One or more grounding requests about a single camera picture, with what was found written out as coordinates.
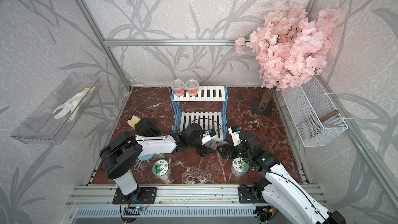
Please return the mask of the clear lidded seed container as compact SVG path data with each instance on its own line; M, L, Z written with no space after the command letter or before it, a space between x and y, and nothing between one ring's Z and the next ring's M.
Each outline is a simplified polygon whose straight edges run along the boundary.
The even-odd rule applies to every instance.
M199 82L195 79L190 79L185 83L185 89L188 96L195 97L198 94Z

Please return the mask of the clear container red seed packet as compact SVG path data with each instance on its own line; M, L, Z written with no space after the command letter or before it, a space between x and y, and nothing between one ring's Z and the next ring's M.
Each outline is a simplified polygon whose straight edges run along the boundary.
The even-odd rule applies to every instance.
M172 81L171 88L175 96L183 96L185 91L185 82L181 79Z

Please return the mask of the clear plastic seed container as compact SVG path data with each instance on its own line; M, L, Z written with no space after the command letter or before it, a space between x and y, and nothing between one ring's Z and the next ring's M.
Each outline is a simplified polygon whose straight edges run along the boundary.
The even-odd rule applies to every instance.
M208 141L205 143L205 147L208 149L216 150L217 149L217 142L214 140Z

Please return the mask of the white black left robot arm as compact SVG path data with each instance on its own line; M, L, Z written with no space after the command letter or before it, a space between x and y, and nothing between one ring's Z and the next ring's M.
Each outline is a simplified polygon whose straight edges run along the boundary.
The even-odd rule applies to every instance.
M145 137L127 131L105 146L99 156L108 178L116 182L124 196L135 201L141 198L140 187L131 172L137 159L158 153L181 152L186 148L195 148L200 156L207 156L216 149L216 145L212 145L216 139L215 129L204 131L197 123L166 136Z

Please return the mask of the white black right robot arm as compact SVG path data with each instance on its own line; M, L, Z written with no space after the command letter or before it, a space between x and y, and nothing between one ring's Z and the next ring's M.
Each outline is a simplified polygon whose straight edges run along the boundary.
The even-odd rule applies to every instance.
M316 201L269 151L262 150L256 136L240 127L228 128L233 144L218 147L223 158L242 158L262 175L253 184L254 195L276 207L293 224L344 224L345 218Z

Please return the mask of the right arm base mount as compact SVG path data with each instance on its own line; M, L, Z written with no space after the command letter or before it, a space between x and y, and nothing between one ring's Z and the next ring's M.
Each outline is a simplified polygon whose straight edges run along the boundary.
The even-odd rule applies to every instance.
M260 191L253 186L240 185L238 187L238 196L240 203L267 203Z

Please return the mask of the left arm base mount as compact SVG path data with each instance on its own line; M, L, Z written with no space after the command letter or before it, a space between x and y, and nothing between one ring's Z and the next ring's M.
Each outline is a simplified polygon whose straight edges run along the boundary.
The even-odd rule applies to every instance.
M137 190L125 196L118 187L114 195L112 204L127 205L127 204L147 204L151 205L155 202L157 195L157 187L138 187Z

